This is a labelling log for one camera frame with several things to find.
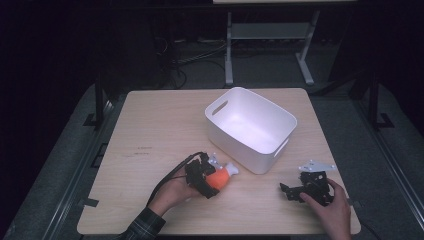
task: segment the person's left hand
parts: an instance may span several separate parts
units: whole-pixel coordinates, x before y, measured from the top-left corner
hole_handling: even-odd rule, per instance
[[[169,209],[177,206],[185,200],[201,196],[201,194],[186,182],[185,168],[181,168],[166,182],[156,193],[152,202],[147,206],[159,216],[163,216]]]
[[[318,215],[322,226],[331,239],[351,239],[350,235],[350,206],[343,187],[335,181],[327,178],[328,183],[334,189],[333,202],[323,207],[306,193],[300,193],[300,197]]]

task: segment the black metal bracket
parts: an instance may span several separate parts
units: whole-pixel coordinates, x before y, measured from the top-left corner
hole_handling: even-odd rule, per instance
[[[323,172],[302,172],[300,173],[301,187],[289,188],[287,185],[280,183],[281,191],[285,192],[289,201],[304,202],[300,197],[300,193],[304,192],[311,196],[322,206],[327,206],[333,201],[330,195],[330,187],[328,186],[327,174]]]
[[[383,122],[378,122],[378,88],[379,82],[378,77],[374,74],[370,83],[369,93],[369,107],[368,107],[368,120],[375,130],[380,128],[394,128],[394,124],[390,121],[389,116],[386,113],[381,113],[380,116],[383,118]]]
[[[352,82],[352,81],[357,81],[357,78],[360,77],[361,75],[363,75],[364,73],[366,73],[366,69],[365,68],[361,68],[355,72],[353,72],[352,74],[344,77],[343,79],[339,80],[339,81],[334,81],[332,82],[330,85],[316,91],[316,92],[311,92],[308,95],[309,96],[325,96],[326,94],[332,92],[333,90],[336,90],[337,88]]]
[[[193,185],[197,191],[209,199],[217,195],[219,190],[211,187],[206,182],[206,176],[211,175],[216,170],[215,167],[208,162],[209,157],[207,155],[204,156],[205,157],[201,158],[200,161],[196,159],[185,166],[187,174],[186,181],[187,184]]]
[[[83,124],[83,126],[94,126],[94,130],[97,131],[103,123],[104,115],[103,115],[103,90],[101,87],[100,76],[96,78],[96,82],[94,84],[94,91],[96,95],[96,114],[89,114]]]
[[[97,150],[96,156],[94,156],[93,161],[91,162],[91,168],[99,168],[102,163],[103,157],[105,156],[106,148],[109,143],[102,143]]]

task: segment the sleeve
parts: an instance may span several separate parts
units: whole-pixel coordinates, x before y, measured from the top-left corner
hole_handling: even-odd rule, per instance
[[[145,208],[130,224],[128,229],[116,239],[120,240],[148,240],[155,239],[166,221],[154,213],[150,208]]]

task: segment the orange toy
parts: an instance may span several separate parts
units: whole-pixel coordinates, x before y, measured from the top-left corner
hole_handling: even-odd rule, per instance
[[[215,173],[206,176],[206,182],[213,188],[221,190],[230,177],[238,173],[238,169],[232,163],[228,163],[224,168],[217,169]]]

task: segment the white plastic bin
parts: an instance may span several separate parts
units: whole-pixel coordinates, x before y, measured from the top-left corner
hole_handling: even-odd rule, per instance
[[[271,169],[297,126],[291,113],[240,87],[215,100],[205,115],[212,143],[255,174]]]

